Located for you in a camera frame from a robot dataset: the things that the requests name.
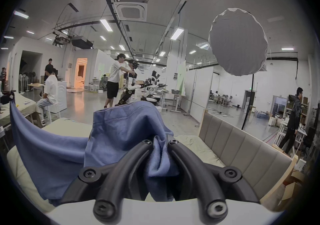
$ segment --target air conditioner unit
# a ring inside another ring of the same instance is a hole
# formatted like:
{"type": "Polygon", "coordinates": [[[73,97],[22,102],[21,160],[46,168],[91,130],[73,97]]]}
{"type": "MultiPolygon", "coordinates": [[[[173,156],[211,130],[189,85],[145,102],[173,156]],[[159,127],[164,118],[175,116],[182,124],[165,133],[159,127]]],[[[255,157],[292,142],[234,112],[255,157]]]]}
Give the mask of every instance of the air conditioner unit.
{"type": "Polygon", "coordinates": [[[147,21],[147,0],[120,0],[113,4],[120,20],[147,21]]]}

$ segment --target person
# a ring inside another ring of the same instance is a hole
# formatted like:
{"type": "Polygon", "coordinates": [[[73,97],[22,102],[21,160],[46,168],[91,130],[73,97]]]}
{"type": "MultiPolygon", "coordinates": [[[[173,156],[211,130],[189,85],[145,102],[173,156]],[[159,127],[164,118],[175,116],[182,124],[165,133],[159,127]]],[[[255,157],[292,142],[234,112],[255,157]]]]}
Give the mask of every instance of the person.
{"type": "Polygon", "coordinates": [[[300,123],[300,116],[301,116],[301,100],[302,100],[302,88],[298,87],[297,94],[294,97],[293,108],[289,116],[289,122],[287,125],[287,133],[285,137],[279,144],[280,148],[283,148],[284,144],[289,140],[288,146],[285,152],[288,154],[289,150],[292,148],[294,144],[295,136],[298,133],[299,123],[300,123]]]}
{"type": "Polygon", "coordinates": [[[54,75],[53,67],[47,67],[45,74],[47,75],[47,79],[45,81],[42,99],[37,103],[42,126],[46,125],[45,119],[47,115],[45,114],[45,107],[56,104],[58,100],[58,80],[54,75]]]}
{"type": "Polygon", "coordinates": [[[135,75],[135,72],[133,70],[129,70],[121,65],[122,63],[125,62],[125,60],[126,60],[126,56],[123,53],[120,53],[117,56],[117,60],[111,66],[110,76],[106,84],[107,99],[106,99],[104,108],[106,108],[108,104],[109,104],[109,107],[112,107],[113,98],[117,97],[118,95],[120,70],[130,73],[132,75],[135,75]]]}
{"type": "Polygon", "coordinates": [[[1,91],[5,90],[5,81],[6,81],[6,69],[3,67],[0,75],[1,79],[1,91]]]}
{"type": "Polygon", "coordinates": [[[52,63],[52,59],[49,59],[49,64],[46,65],[45,69],[44,69],[44,82],[46,81],[46,79],[48,78],[47,74],[46,74],[46,71],[49,67],[51,67],[52,69],[54,68],[53,65],[51,65],[52,63]]]}

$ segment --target pipe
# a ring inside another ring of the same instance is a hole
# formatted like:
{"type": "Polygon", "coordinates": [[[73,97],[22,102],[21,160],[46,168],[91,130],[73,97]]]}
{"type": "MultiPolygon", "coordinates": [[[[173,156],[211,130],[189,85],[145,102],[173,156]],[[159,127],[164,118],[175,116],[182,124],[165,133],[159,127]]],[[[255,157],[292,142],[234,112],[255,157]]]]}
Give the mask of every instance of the pipe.
{"type": "Polygon", "coordinates": [[[109,5],[109,9],[110,9],[110,11],[111,11],[111,13],[112,13],[112,16],[113,16],[113,18],[114,18],[114,20],[115,20],[115,23],[117,24],[118,29],[119,29],[119,31],[120,31],[120,33],[121,33],[121,35],[122,35],[122,37],[123,37],[126,45],[127,45],[128,48],[129,48],[130,54],[131,54],[131,56],[133,57],[134,55],[133,55],[133,53],[132,53],[132,51],[131,51],[130,45],[129,45],[129,43],[127,42],[127,40],[126,40],[126,38],[125,38],[122,30],[121,30],[121,27],[120,27],[120,24],[119,24],[119,22],[118,22],[117,16],[116,16],[116,14],[115,14],[115,12],[114,12],[114,10],[113,10],[111,0],[106,0],[106,3],[109,5]]]}

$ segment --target doorway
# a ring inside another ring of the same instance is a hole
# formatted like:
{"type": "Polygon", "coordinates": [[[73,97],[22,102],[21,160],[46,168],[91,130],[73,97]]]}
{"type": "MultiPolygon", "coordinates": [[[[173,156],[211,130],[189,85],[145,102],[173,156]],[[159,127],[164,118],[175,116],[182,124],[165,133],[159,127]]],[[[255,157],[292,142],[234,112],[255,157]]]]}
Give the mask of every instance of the doorway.
{"type": "Polygon", "coordinates": [[[86,78],[86,68],[87,68],[88,59],[87,58],[78,58],[75,66],[74,72],[74,87],[82,88],[85,87],[85,78],[86,78]]]}
{"type": "Polygon", "coordinates": [[[287,104],[286,98],[273,95],[272,106],[270,110],[270,113],[272,113],[272,117],[279,115],[280,118],[282,118],[283,113],[285,111],[286,104],[287,104]]]}
{"type": "MultiPolygon", "coordinates": [[[[243,103],[242,103],[242,109],[245,108],[246,106],[246,102],[247,102],[247,98],[250,98],[250,94],[251,94],[251,91],[249,90],[245,90],[244,91],[244,98],[243,98],[243,103]]],[[[250,101],[250,106],[253,106],[254,104],[254,96],[256,94],[256,91],[252,91],[252,97],[251,97],[251,101],[250,101]]]]}

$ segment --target white stool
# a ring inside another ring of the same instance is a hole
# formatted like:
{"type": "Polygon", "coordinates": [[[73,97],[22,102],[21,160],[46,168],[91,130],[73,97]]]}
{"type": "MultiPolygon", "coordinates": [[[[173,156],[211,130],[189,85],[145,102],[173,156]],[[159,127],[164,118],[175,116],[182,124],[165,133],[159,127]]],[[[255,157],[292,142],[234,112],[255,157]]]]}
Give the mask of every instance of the white stool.
{"type": "Polygon", "coordinates": [[[53,107],[53,106],[55,106],[55,105],[57,105],[58,117],[61,118],[61,114],[60,114],[60,109],[59,109],[59,104],[58,104],[58,103],[52,104],[52,105],[50,105],[50,106],[47,106],[47,107],[46,107],[46,108],[47,108],[47,114],[48,114],[50,123],[52,123],[51,111],[50,111],[50,109],[51,109],[51,107],[53,107]]]}

